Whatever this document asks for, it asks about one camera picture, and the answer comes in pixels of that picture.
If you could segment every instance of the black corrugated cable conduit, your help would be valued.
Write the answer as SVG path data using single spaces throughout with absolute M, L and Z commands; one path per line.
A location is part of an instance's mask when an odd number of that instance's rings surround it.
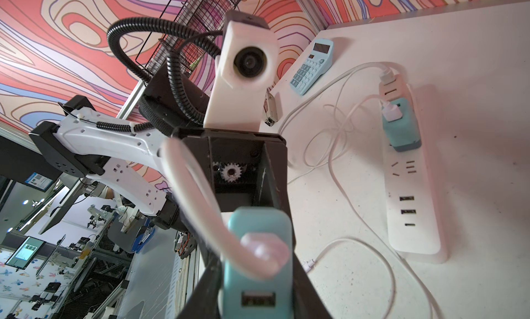
M 117 123 L 108 123 L 108 122 L 96 122 L 96 127 L 99 129 L 104 130 L 112 130 L 112 131 L 119 131 L 119 132 L 131 132 L 131 126 L 129 124 L 117 124 Z M 149 130 L 153 129 L 153 125 L 150 122 L 144 122 L 135 124 L 133 126 L 134 132 L 140 132 L 143 130 Z
M 134 63 L 134 61 L 131 60 L 131 58 L 129 58 L 129 56 L 125 54 L 125 52 L 120 46 L 120 38 L 123 35 L 137 31 L 153 31 L 182 39 L 189 39 L 190 37 L 198 35 L 193 40 L 193 43 L 196 46 L 200 47 L 213 58 L 215 58 L 221 53 L 220 48 L 215 45 L 214 42 L 209 40 L 206 36 L 199 35 L 199 32 L 177 22 L 153 17 L 132 17 L 118 20 L 110 26 L 109 31 L 107 32 L 107 42 L 109 44 L 109 48 L 122 64 L 124 64 L 136 76 L 140 77 L 142 81 L 147 83 L 149 82 L 149 80 L 151 80 L 149 74 L 142 70 L 139 65 Z M 182 86 L 181 76 L 182 75 L 180 73 L 180 67 L 177 69 L 177 71 L 173 69 L 172 80 L 170 81 L 170 83 L 172 83 L 172 88 L 173 86 L 178 88 L 179 83 Z M 175 96 L 176 103 L 182 110 L 182 113 L 186 117 L 189 117 L 191 121 L 202 125 L 204 115 L 189 102 L 186 92 L 183 89 L 174 90 L 173 94 Z
M 202 34 L 194 35 L 187 40 L 185 40 L 177 49 L 175 52 L 170 51 L 168 53 L 168 79 L 169 79 L 169 86 L 171 87 L 171 92 L 173 92 L 173 96 L 175 97 L 176 103 L 179 106 L 180 110 L 184 115 L 190 119 L 191 121 L 195 122 L 196 124 L 202 125 L 204 123 L 204 114 L 198 111 L 190 102 L 188 99 L 188 96 L 186 95 L 186 91 L 184 90 L 184 84 L 182 83 L 182 77 L 180 73 L 180 52 L 184 49 L 186 45 L 189 43 L 195 43 L 197 40 L 202 39 L 203 37 L 207 36 L 219 36 L 222 35 L 222 31 L 209 31 Z M 211 55 L 214 59 L 216 56 L 221 54 L 221 50 L 213 51 L 212 53 L 210 51 L 207 51 L 206 48 L 203 48 L 202 46 L 199 46 L 204 51 L 206 51 L 209 55 Z

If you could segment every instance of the camera lens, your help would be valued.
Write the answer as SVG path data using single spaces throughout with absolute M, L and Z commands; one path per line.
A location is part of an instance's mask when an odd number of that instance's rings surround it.
M 236 55 L 234 64 L 244 77 L 256 77 L 265 66 L 265 54 L 255 47 L 245 48 Z

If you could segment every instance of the teal power adapter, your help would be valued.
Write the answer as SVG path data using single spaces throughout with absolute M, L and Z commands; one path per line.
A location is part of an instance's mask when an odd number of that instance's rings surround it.
M 383 119 L 383 130 L 390 144 L 397 152 L 417 149 L 421 146 L 420 128 L 412 105 L 406 98 L 399 98 L 390 102 L 397 105 L 403 116 L 400 119 L 388 122 Z
M 275 208 L 240 207 L 228 223 L 241 239 L 247 233 L 272 233 L 293 252 L 293 227 L 283 211 Z M 254 281 L 225 262 L 222 287 L 224 319 L 291 319 L 293 317 L 293 256 L 272 279 Z

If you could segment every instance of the usb port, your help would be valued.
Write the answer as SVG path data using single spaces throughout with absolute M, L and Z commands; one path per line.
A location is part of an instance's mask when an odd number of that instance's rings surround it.
M 276 293 L 267 291 L 243 291 L 241 293 L 241 306 L 275 307 Z

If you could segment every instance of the camera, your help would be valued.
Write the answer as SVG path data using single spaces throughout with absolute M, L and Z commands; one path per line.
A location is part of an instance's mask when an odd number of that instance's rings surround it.
M 244 77 L 256 77 L 265 68 L 265 54 L 254 46 L 244 48 L 235 56 L 234 64 Z
M 280 46 L 263 18 L 226 13 L 204 128 L 258 132 L 267 88 L 274 84 Z

